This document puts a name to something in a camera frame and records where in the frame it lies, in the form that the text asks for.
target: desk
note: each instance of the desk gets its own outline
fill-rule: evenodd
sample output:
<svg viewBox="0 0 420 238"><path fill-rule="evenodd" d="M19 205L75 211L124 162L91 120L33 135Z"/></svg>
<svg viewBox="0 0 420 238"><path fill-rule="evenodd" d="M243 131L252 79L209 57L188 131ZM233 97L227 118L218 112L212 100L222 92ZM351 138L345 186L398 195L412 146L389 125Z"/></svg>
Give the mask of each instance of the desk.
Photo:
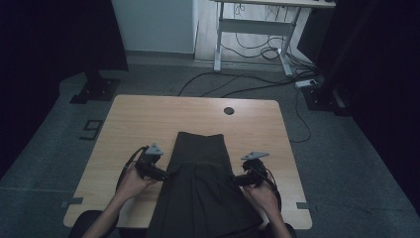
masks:
<svg viewBox="0 0 420 238"><path fill-rule="evenodd" d="M217 45L214 54L214 70L220 71L222 67L222 34L228 33L247 33L260 34L271 36L286 36L282 49L278 49L281 65L287 77L292 77L293 72L286 60L287 49L290 45L291 37L293 36L296 27L297 19L299 18L302 7L307 8L334 8L334 2L325 2L325 0L211 0L221 3L219 12L219 23L217 27ZM276 5L297 7L293 20L290 23L286 22L269 22L269 21L251 21L242 19L226 19L223 18L225 3L241 3L241 4L258 4L258 5Z"/></svg>
<svg viewBox="0 0 420 238"><path fill-rule="evenodd" d="M225 114L226 107L232 107L234 114ZM85 210L106 207L121 169L141 146L157 143L164 151L157 166L165 170L179 131L223 134L235 175L243 174L242 156L251 151L269 153L262 161L277 182L285 222L296 229L312 226L309 210L296 206L306 198L277 102L140 95L115 98L74 194L83 201L69 207L64 224L72 226ZM129 200L118 226L148 227L160 188L161 182Z"/></svg>

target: person's right hand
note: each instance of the person's right hand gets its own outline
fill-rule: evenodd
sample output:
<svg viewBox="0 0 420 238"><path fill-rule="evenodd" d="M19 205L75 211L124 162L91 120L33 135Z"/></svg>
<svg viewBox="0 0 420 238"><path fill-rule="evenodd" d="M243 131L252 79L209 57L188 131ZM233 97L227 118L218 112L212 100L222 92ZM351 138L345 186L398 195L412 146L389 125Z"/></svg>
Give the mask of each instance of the person's right hand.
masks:
<svg viewBox="0 0 420 238"><path fill-rule="evenodd" d="M264 181L258 187L244 186L244 190L250 194L253 201L258 207L260 207L265 213L269 211L278 210L278 201L272 192L271 187Z"/></svg>

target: black cloth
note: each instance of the black cloth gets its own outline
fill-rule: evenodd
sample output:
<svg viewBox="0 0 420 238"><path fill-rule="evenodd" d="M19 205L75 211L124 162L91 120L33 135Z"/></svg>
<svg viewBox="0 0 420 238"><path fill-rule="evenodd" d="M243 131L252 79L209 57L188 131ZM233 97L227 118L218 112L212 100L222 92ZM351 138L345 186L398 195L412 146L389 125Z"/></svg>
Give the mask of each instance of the black cloth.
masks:
<svg viewBox="0 0 420 238"><path fill-rule="evenodd" d="M149 226L156 237L259 237L263 220L233 184L223 135L179 132Z"/></svg>

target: white desk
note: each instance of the white desk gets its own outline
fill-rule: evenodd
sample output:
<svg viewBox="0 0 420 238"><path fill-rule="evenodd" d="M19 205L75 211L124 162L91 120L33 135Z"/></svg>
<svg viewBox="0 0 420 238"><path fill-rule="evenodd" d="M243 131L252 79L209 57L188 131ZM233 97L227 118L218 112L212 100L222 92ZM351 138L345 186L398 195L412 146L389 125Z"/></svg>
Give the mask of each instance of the white desk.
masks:
<svg viewBox="0 0 420 238"><path fill-rule="evenodd" d="M221 3L219 25L217 31L217 45L214 55L214 70L220 71L222 67L222 49L221 41L222 34L228 33L247 33L260 34L272 36L286 36L282 49L278 49L278 54L283 66L286 76L292 77L293 72L286 60L287 49L290 45L291 37L293 36L296 27L297 19L299 18L302 7L307 8L334 8L334 2L325 2L325 0L211 0ZM297 11L290 23L286 22L268 22L268 21L251 21L242 19L226 19L223 17L225 3L241 3L241 4L258 4L258 5L277 5L287 7L297 7Z"/></svg>

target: desk leg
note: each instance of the desk leg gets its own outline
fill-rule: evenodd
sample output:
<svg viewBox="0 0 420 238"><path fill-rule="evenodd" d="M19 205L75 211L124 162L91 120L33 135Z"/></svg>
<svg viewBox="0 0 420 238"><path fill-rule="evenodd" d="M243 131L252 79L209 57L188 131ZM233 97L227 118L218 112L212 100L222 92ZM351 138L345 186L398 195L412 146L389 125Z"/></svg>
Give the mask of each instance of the desk leg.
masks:
<svg viewBox="0 0 420 238"><path fill-rule="evenodd" d="M225 4L223 2L220 3L220 17L219 17L219 24L217 27L217 44L216 50L214 52L214 71L219 72L222 69L222 22L223 22L223 11L225 8Z"/></svg>
<svg viewBox="0 0 420 238"><path fill-rule="evenodd" d="M282 49L278 49L278 55L281 60L281 65L283 65L284 73L286 74L287 77L293 76L293 72L291 71L290 65L288 64L287 59L286 59L286 53L287 53L287 49L289 48L294 29L296 28L296 23L297 23L297 19L299 18L300 10L301 10L300 7L296 9L296 14L293 17L292 22L290 23L290 28L287 33L286 42L283 44Z"/></svg>

